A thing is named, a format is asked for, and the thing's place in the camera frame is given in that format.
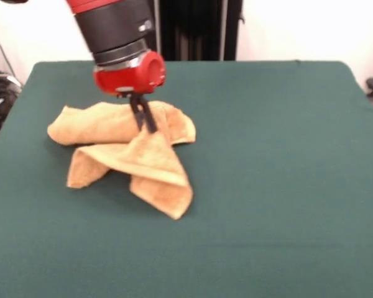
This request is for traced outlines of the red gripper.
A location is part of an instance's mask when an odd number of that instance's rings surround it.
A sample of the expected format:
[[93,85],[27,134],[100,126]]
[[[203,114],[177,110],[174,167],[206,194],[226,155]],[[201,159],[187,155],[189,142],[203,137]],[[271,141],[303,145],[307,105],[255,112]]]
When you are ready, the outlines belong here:
[[[93,78],[97,87],[104,93],[117,95],[134,92],[150,94],[164,84],[166,66],[161,55],[148,50],[139,56],[120,64],[100,67],[96,66]],[[130,107],[139,130],[145,125],[149,133],[157,131],[149,103],[144,96],[130,95]]]

